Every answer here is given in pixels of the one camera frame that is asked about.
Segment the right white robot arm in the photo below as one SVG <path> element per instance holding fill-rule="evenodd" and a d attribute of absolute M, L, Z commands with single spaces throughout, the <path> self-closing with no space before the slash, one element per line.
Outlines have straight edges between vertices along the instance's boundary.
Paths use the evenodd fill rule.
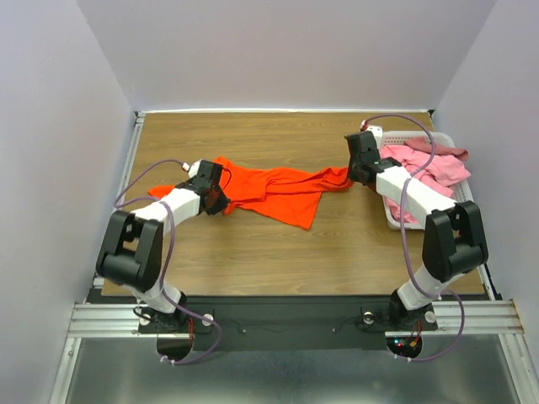
<path fill-rule="evenodd" d="M 400 162 L 380 155 L 374 134 L 345 137 L 350 153 L 348 178 L 398 202 L 424 230 L 422 264 L 393 291 L 388 322 L 406 328 L 454 281 L 488 260 L 481 211 L 472 201 L 456 202 L 414 178 Z"/>

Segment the orange t shirt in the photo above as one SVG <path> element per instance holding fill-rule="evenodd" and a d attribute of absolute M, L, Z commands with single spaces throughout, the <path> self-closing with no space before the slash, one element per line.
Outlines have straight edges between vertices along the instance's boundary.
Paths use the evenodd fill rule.
<path fill-rule="evenodd" d="M 305 231 L 311 228 L 324 193 L 345 191 L 352 186 L 345 167 L 326 167 L 308 173 L 288 167 L 249 169 L 225 157 L 213 162 L 224 167 L 220 185 L 230 199 L 226 209 L 219 213 L 249 210 Z M 200 214 L 200 196 L 190 190 L 160 186 L 148 193 L 157 200 L 137 209 L 135 215 L 162 222 L 164 232 Z"/>

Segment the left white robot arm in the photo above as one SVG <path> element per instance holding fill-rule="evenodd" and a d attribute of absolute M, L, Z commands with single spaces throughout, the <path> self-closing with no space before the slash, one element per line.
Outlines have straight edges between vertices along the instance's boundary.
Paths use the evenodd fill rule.
<path fill-rule="evenodd" d="M 140 320 L 170 332 L 192 324 L 183 308 L 185 294 L 164 280 L 175 228 L 201 213 L 220 213 L 229 203 L 220 185 L 221 164 L 199 160 L 181 166 L 189 178 L 169 190 L 151 192 L 145 198 L 149 204 L 142 208 L 126 211 L 134 201 L 124 201 L 125 191 L 120 192 L 96 262 L 99 276 L 129 290 L 147 305 L 135 310 Z"/>

